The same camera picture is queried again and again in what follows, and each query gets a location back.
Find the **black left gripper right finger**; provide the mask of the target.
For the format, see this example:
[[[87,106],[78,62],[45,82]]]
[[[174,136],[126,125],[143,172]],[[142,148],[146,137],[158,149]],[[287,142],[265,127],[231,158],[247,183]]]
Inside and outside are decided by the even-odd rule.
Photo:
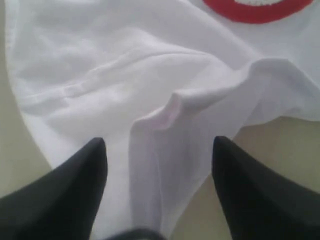
[[[225,136],[212,178],[234,240],[318,240],[320,195],[263,165]]]

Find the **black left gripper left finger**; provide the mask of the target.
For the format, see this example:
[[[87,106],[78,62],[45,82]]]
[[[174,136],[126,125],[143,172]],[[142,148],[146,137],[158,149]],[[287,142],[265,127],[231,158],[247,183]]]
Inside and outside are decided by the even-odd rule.
[[[0,199],[0,238],[88,240],[107,176],[106,144],[95,137],[57,168]]]

